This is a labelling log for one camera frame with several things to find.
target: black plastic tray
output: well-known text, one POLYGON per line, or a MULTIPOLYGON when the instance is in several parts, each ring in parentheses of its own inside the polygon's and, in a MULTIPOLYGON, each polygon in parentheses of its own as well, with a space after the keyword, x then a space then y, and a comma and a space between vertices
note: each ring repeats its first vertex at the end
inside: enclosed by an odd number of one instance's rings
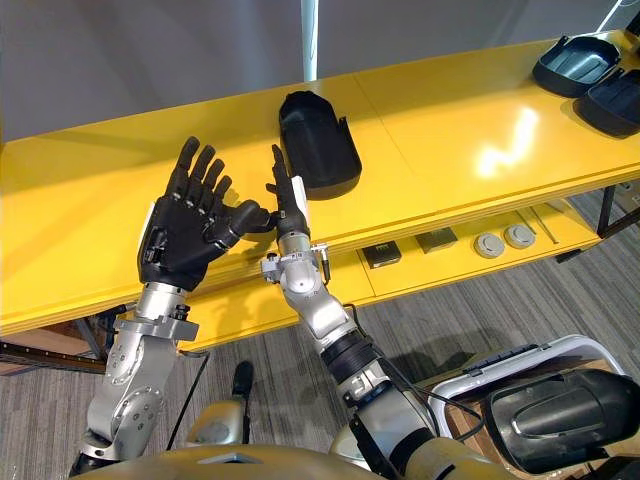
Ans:
POLYGON ((605 458, 602 448, 638 431, 640 387, 628 377, 583 369, 490 395, 487 429, 502 456, 540 474, 605 458))
POLYGON ((640 70, 618 69, 576 100, 575 111, 591 126, 618 138, 640 131, 640 70))
POLYGON ((611 43, 594 37, 564 36, 535 67, 538 85, 563 97, 581 97, 609 74, 620 61, 620 52, 611 43))
POLYGON ((287 95, 280 107, 280 137, 291 176, 300 175, 307 198, 323 200, 356 186, 362 164, 345 117, 310 91, 287 95))

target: gray carpet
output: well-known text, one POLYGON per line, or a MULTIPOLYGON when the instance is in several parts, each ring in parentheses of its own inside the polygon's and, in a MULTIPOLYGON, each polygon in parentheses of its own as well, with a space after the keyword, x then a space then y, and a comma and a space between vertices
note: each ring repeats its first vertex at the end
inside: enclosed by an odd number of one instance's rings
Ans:
MULTIPOLYGON (((593 223, 601 198, 595 192, 574 203, 593 223)), ((471 353, 570 333, 600 341, 640 378, 639 267, 640 231, 632 227, 562 265, 543 260, 363 308, 360 317, 416 380, 458 366, 471 353)), ((347 412, 300 327, 212 349, 178 443, 202 408, 228 395, 243 359, 256 367, 252 441, 326 451, 347 412)), ((166 444, 198 365, 179 360, 148 453, 166 444)), ((66 478, 99 381, 43 370, 0 378, 0 478, 66 478)))

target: yellow table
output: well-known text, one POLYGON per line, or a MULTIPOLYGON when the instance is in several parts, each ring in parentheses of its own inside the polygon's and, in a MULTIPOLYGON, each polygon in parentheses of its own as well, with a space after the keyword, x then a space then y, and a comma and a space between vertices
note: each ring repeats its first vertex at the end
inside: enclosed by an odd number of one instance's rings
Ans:
MULTIPOLYGON (((638 68, 622 32, 604 34, 638 68)), ((311 202, 314 241, 330 244, 332 292, 364 304, 598 242, 568 204, 545 202, 640 177, 640 135, 586 125, 572 101, 530 71, 553 41, 436 57, 223 98, 9 142, 2 151, 3 334, 135 299, 136 250, 188 135, 212 143, 234 181, 228 202, 267 208, 270 145, 287 93, 310 89, 346 115, 363 163, 358 186, 311 202), (535 206, 535 212, 529 206, 535 206), (553 232, 552 240, 536 214, 553 232), (527 221, 534 247, 478 257, 473 237, 527 221), (460 240, 424 255, 412 235, 454 226, 460 240), (399 240, 403 260, 369 270, 357 249, 399 240)), ((279 289, 258 278, 273 234, 242 240, 194 292, 202 348, 295 322, 279 289)))

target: gray wall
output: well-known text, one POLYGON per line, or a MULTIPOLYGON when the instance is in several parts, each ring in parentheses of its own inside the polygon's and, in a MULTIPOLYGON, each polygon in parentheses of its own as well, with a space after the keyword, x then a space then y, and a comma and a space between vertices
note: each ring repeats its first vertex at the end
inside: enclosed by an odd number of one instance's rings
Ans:
MULTIPOLYGON (((615 0, 320 0, 318 76, 595 31, 615 0)), ((640 4, 607 29, 626 26, 640 4)))
MULTIPOLYGON (((593 31, 614 3, 320 0, 318 72, 593 31)), ((4 140, 303 78, 299 0, 0 0, 0 29, 4 140)))
POLYGON ((295 0, 1 0, 4 140, 302 81, 295 0))

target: white round object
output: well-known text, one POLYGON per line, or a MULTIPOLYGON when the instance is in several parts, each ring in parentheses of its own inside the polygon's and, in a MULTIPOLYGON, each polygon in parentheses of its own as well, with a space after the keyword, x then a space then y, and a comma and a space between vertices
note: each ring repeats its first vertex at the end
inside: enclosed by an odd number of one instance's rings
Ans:
POLYGON ((478 235, 473 246, 478 255, 484 258, 497 258, 504 252, 504 242, 493 233, 478 235))
POLYGON ((536 236, 526 225, 511 225, 504 231, 504 238, 513 248, 527 248, 536 241, 536 236))

